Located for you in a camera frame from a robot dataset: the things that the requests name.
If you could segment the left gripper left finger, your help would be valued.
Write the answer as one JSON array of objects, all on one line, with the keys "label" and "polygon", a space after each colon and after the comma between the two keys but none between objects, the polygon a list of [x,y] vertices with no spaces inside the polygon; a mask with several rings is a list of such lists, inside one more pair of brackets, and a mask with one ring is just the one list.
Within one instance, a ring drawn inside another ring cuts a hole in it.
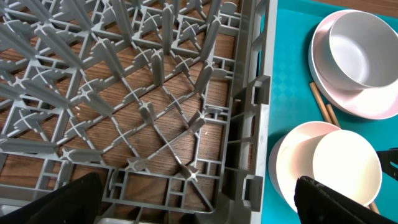
[{"label": "left gripper left finger", "polygon": [[1,224],[93,223],[101,205],[103,185],[96,172],[1,217]]}]

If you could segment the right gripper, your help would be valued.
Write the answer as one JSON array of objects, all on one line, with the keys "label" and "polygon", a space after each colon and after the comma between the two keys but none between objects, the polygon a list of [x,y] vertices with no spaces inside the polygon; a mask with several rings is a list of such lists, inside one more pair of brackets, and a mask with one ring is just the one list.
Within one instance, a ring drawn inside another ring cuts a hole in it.
[{"label": "right gripper", "polygon": [[382,171],[390,177],[397,177],[397,148],[390,148],[386,151],[377,151]]}]

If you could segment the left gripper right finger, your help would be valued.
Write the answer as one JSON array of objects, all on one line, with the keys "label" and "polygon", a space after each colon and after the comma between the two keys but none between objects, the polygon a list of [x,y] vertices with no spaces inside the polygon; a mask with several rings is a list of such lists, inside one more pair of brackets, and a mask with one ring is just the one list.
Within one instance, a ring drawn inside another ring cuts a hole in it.
[{"label": "left gripper right finger", "polygon": [[294,203],[302,224],[396,224],[309,176],[297,179]]}]

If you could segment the small white cup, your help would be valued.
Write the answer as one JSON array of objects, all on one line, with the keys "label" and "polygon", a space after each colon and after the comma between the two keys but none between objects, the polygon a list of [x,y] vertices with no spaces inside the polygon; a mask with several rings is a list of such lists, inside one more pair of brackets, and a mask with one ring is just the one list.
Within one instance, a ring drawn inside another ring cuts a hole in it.
[{"label": "small white cup", "polygon": [[314,179],[368,206],[382,184],[382,169],[373,146],[358,133],[337,130],[326,134],[313,155]]}]

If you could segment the small pink-white bowl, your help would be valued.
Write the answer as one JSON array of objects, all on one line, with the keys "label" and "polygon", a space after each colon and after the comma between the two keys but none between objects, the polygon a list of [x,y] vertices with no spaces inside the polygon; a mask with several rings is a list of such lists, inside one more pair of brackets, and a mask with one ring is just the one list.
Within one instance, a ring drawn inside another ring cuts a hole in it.
[{"label": "small pink-white bowl", "polygon": [[271,183],[277,193],[293,211],[295,186],[301,176],[313,175],[313,155],[325,135],[340,128],[323,121],[310,121],[292,129],[280,138],[271,150],[268,171]]}]

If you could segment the grey-green bowl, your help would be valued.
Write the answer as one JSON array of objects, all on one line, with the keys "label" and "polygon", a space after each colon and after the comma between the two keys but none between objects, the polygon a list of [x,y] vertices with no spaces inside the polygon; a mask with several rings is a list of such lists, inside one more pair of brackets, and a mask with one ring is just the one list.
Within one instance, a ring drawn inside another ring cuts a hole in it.
[{"label": "grey-green bowl", "polygon": [[397,34],[368,12],[325,18],[313,36],[313,56],[320,76],[335,88],[384,88],[397,81]]}]

